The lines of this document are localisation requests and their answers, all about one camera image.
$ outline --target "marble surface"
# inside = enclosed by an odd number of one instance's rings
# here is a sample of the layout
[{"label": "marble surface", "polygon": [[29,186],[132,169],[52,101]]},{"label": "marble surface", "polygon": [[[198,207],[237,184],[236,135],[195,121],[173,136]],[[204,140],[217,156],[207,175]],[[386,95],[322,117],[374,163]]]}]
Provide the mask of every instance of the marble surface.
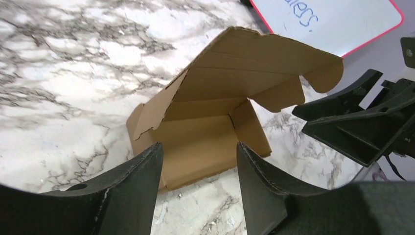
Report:
[{"label": "marble surface", "polygon": [[[65,189],[130,159],[128,115],[230,25],[258,30],[238,0],[0,0],[0,183]],[[323,188],[359,171],[292,108],[255,108],[272,164]],[[152,234],[246,234],[236,169],[159,195]]]}]

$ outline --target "white marble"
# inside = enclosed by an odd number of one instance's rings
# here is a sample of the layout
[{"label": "white marble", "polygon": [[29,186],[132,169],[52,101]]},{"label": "white marble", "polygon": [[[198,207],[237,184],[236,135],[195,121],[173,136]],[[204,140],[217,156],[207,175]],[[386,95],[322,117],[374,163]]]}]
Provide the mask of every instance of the white marble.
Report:
[{"label": "white marble", "polygon": [[[258,29],[238,0],[0,0],[0,183],[63,189],[130,159],[133,108],[230,25]],[[255,108],[272,164],[323,188],[360,169],[291,108]],[[159,195],[152,234],[246,234],[236,169]]]}]

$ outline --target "wire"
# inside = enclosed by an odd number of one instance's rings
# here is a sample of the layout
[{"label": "wire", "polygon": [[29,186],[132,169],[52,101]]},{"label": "wire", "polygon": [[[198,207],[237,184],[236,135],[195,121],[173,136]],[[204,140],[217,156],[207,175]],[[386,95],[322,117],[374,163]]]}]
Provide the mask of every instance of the wire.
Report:
[{"label": "wire", "polygon": [[392,168],[392,171],[399,177],[399,178],[401,178],[403,181],[406,181],[405,180],[405,178],[403,178],[402,177],[402,175],[401,174],[399,174],[399,171],[398,171],[398,169],[396,168],[396,166],[392,163],[392,161],[391,161],[391,159],[389,158],[389,156],[385,156],[385,158],[386,158],[386,161],[388,161],[388,163],[389,163],[389,165],[391,166],[391,168]]}]

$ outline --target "white board with red border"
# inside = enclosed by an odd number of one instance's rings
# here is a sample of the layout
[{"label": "white board with red border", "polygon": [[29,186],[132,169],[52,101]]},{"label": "white board with red border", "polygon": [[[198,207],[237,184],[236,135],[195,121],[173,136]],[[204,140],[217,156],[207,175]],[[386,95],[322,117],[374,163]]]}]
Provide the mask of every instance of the white board with red border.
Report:
[{"label": "white board with red border", "polygon": [[399,27],[393,0],[250,0],[268,29],[345,57]]}]

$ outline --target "cardboard flap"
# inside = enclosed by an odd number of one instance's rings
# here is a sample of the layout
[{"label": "cardboard flap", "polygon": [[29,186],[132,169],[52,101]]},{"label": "cardboard flap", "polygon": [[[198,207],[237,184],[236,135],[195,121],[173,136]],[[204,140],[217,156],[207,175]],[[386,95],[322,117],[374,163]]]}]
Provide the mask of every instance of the cardboard flap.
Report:
[{"label": "cardboard flap", "polygon": [[186,74],[187,71],[183,71],[166,88],[157,93],[146,104],[143,104],[134,131],[134,140],[138,140],[143,133],[158,128]]},{"label": "cardboard flap", "polygon": [[287,100],[298,104],[304,100],[300,75],[317,92],[327,92],[340,81],[343,61],[289,38],[230,27],[188,69],[175,102],[250,97],[273,112],[281,105],[266,99],[272,92],[284,91]]}]

